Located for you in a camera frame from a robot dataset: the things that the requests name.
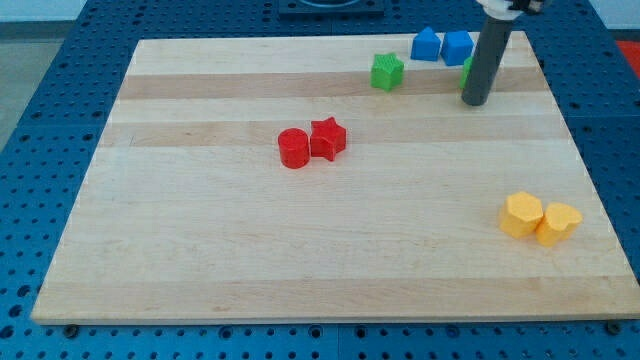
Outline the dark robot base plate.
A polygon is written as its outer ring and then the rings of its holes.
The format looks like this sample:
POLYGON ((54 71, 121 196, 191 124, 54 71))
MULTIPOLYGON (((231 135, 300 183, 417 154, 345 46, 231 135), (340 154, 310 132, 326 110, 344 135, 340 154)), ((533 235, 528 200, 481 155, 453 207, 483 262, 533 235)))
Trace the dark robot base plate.
POLYGON ((280 17, 373 15, 385 13, 383 0, 278 0, 280 17))

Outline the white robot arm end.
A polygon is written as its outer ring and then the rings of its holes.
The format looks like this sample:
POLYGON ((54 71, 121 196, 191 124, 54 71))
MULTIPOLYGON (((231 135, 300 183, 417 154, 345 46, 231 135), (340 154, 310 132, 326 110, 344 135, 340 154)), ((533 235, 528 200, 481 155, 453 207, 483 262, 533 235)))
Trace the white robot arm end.
POLYGON ((520 15, 539 15, 550 4, 548 0, 476 0, 491 18, 514 21, 520 15))

